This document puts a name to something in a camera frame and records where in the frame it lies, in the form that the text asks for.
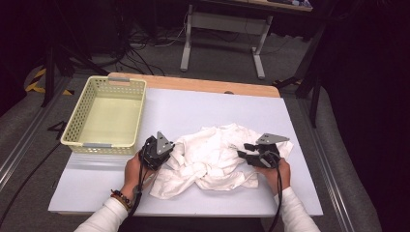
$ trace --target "person's right hand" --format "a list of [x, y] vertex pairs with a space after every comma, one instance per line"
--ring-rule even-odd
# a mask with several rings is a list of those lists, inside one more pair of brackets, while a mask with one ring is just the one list
[[[269, 186], [271, 187], [274, 195], [278, 194], [278, 172], [276, 169], [264, 168], [264, 167], [254, 167], [257, 172], [265, 175]], [[280, 177], [282, 181], [282, 190], [290, 187], [290, 165], [285, 159], [280, 159], [278, 166]]]

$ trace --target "white sleeve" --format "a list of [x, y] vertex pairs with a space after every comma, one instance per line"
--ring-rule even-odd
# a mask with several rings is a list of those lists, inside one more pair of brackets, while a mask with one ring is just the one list
[[99, 210], [80, 224], [75, 232], [118, 231], [118, 228], [127, 216], [127, 210], [121, 202], [110, 197]]
[[282, 192], [280, 212], [285, 232], [320, 231], [291, 187]]

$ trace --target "basket handle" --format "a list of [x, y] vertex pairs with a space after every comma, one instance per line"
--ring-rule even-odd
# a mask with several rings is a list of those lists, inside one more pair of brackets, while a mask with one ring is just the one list
[[110, 148], [112, 144], [110, 143], [83, 143], [83, 147], [86, 148]]
[[119, 81], [119, 82], [130, 82], [130, 79], [128, 77], [113, 77], [113, 76], [109, 76], [108, 77], [109, 81]]

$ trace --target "bracelet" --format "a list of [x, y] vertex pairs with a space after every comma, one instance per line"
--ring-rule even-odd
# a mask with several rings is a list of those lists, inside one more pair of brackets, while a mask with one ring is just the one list
[[119, 190], [111, 190], [111, 197], [117, 199], [121, 204], [124, 205], [126, 210], [130, 210], [132, 208], [132, 202]]

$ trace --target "yellow object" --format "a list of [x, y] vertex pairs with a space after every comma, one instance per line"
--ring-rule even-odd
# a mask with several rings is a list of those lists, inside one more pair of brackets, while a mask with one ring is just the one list
[[89, 77], [61, 143], [75, 153], [134, 155], [146, 86], [143, 79]]

